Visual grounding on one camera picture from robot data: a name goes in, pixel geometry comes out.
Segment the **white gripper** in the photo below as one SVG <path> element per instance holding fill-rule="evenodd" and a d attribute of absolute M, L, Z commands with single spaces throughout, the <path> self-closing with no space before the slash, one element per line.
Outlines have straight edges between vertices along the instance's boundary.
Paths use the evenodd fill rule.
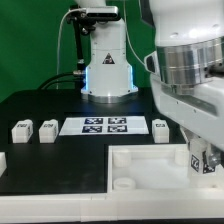
<path fill-rule="evenodd" d="M 224 79 L 214 77 L 196 85 L 192 96 L 173 93 L 158 75 L 152 74 L 150 80 L 161 114 L 224 151 Z M 221 164 L 221 151 L 217 148 L 208 152 L 208 165 L 212 168 Z"/>

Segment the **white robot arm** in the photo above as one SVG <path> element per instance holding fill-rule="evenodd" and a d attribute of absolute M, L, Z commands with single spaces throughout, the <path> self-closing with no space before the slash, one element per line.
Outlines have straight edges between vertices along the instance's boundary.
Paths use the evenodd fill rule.
<path fill-rule="evenodd" d="M 139 0 L 159 112 L 224 151 L 224 0 Z"/>

